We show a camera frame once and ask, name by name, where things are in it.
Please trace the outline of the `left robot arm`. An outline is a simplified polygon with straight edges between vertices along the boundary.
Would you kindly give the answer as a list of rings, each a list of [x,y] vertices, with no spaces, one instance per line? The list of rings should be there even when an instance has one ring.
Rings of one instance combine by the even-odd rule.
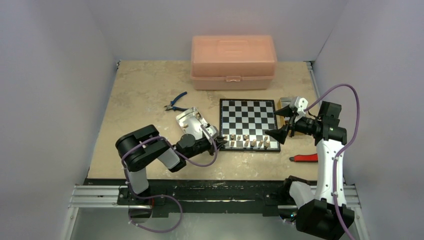
[[[178,172],[192,157],[208,152],[213,162],[218,151],[227,143],[215,126],[201,124],[194,133],[183,134],[179,141],[171,144],[154,125],[148,125],[120,137],[115,148],[121,159],[129,197],[138,205],[150,198],[147,166],[159,160],[170,172]]]

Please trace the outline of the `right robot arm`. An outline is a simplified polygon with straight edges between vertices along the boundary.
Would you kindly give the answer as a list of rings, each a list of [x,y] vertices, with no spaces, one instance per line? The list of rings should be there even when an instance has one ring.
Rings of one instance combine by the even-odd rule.
[[[347,130],[339,126],[341,105],[324,101],[316,118],[305,116],[307,101],[299,98],[276,110],[277,116],[289,118],[279,129],[266,135],[284,144],[287,137],[299,132],[312,136],[318,157],[316,190],[304,179],[285,179],[280,196],[288,204],[295,202],[297,212],[292,217],[300,232],[325,240],[340,239],[354,222],[355,213],[347,207],[343,189],[343,157],[347,145]]]

